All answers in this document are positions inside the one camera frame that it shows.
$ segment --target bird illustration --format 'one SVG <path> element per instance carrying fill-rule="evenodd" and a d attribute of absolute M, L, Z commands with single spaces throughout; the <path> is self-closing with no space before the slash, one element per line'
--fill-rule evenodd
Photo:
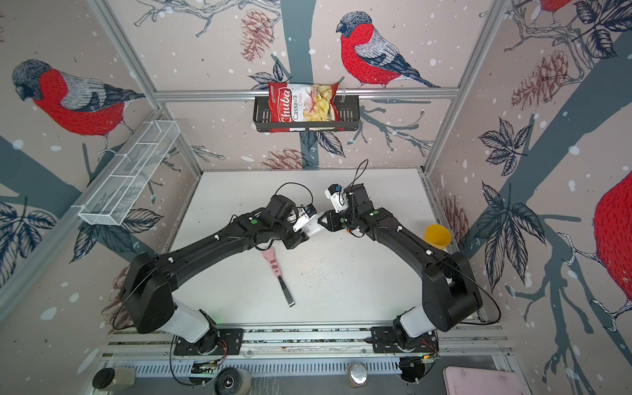
<path fill-rule="evenodd" d="M 343 65 L 360 81 L 358 88 L 367 83 L 386 87 L 396 80 L 413 80 L 438 88 L 424 80 L 419 71 L 404 60 L 399 49 L 382 37 L 372 22 L 367 13 L 354 11 L 343 16 L 336 29 L 336 33 L 342 34 Z"/>
<path fill-rule="evenodd" d="M 62 128 L 84 136 L 103 136 L 123 121 L 127 106 L 145 97 L 133 90 L 116 88 L 94 78 L 75 77 L 55 70 L 49 64 L 30 59 L 13 70 L 13 85 L 22 100 L 33 102 Z"/>
<path fill-rule="evenodd" d="M 611 312 L 598 300 L 591 302 L 598 305 L 612 320 L 612 326 L 605 327 L 616 332 L 618 316 L 632 310 L 632 172 L 599 200 L 595 209 L 594 230 L 597 244 L 596 253 L 585 253 L 573 246 L 571 237 L 564 236 L 573 253 L 567 264 L 572 265 L 575 254 L 599 262 L 614 282 L 626 295 L 626 303 L 616 312 Z"/>
<path fill-rule="evenodd" d="M 549 27 L 555 24 L 559 25 L 561 23 L 560 20 L 555 19 L 555 12 L 571 2 L 571 0 L 534 0 L 534 1 L 540 7 L 540 11 L 538 11 L 538 15 L 533 19 L 532 25 L 537 26 L 535 21 L 538 19 L 538 16 L 542 14 L 542 11 L 548 11 L 553 16 L 553 22 L 549 25 Z"/>

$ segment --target bag of chips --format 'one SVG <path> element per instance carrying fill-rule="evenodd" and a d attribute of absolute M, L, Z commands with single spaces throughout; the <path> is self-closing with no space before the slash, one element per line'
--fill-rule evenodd
<path fill-rule="evenodd" d="M 324 122 L 340 121 L 334 105 L 338 84 L 308 85 L 304 83 L 270 82 L 268 105 L 270 122 Z M 309 128 L 309 130 L 331 130 L 332 128 Z M 271 129 L 277 131 L 303 131 L 305 128 Z"/>

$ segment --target pink spatula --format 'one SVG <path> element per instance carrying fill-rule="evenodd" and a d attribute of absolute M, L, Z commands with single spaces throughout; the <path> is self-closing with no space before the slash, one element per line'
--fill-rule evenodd
<path fill-rule="evenodd" d="M 294 299 L 292 299 L 292 294 L 289 293 L 288 287 L 285 285 L 283 281 L 283 277 L 281 277 L 281 268 L 279 268 L 279 263 L 276 261 L 274 257 L 274 247 L 270 247 L 265 251 L 261 251 L 261 254 L 264 258 L 270 263 L 270 267 L 275 276 L 279 279 L 279 283 L 281 283 L 281 289 L 283 290 L 283 294 L 285 295 L 285 299 L 288 301 L 288 306 L 294 306 Z"/>

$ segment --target bird head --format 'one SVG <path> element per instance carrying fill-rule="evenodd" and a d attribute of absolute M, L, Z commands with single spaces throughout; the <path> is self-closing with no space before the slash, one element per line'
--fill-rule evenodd
<path fill-rule="evenodd" d="M 338 23 L 338 27 L 336 28 L 336 33 L 342 33 L 344 38 L 348 39 L 356 27 L 364 24 L 371 25 L 372 23 L 373 21 L 367 13 L 362 11 L 350 12 L 340 19 L 340 23 Z"/>
<path fill-rule="evenodd" d="M 20 63 L 13 70 L 13 85 L 15 92 L 22 100 L 32 97 L 34 100 L 42 100 L 44 95 L 40 87 L 39 79 L 46 71 L 52 70 L 48 63 L 37 59 L 29 59 Z"/>

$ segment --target shelf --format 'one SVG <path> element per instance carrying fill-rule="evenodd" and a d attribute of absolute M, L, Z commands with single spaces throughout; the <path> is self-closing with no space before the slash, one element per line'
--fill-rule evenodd
<path fill-rule="evenodd" d="M 114 171 L 90 197 L 79 216 L 90 225 L 120 225 L 180 134 L 174 121 L 153 121 Z"/>

